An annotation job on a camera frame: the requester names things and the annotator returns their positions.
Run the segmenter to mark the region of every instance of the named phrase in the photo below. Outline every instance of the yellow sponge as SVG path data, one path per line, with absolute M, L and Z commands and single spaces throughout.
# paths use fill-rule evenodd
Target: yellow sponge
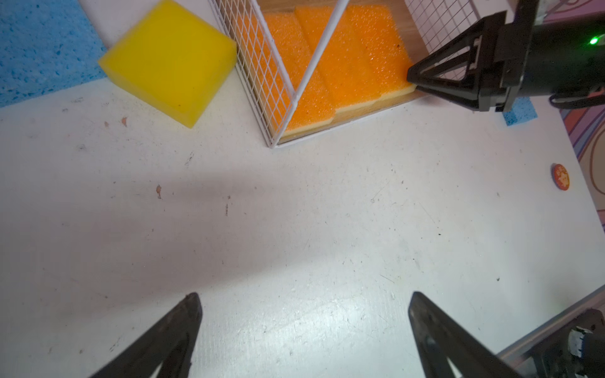
M 235 66 L 235 42 L 161 0 L 100 60 L 117 86 L 193 127 Z

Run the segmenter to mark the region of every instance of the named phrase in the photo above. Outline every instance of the table surface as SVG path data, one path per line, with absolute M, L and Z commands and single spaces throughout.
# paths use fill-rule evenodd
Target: table surface
M 153 3 L 83 5 L 111 45 Z M 86 377 L 189 292 L 192 377 L 420 377 L 415 290 L 498 352 L 603 284 L 580 167 L 534 105 L 507 128 L 428 97 L 274 150 L 235 72 L 191 130 L 106 79 L 0 109 L 0 375 Z

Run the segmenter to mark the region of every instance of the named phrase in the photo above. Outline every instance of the small blue sponge piece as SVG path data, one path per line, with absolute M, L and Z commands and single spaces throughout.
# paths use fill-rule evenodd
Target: small blue sponge piece
M 105 77 L 77 0 L 0 1 L 0 108 Z
M 517 97 L 512 104 L 511 111 L 502 112 L 507 126 L 518 125 L 519 123 L 538 118 L 534 106 L 529 97 Z

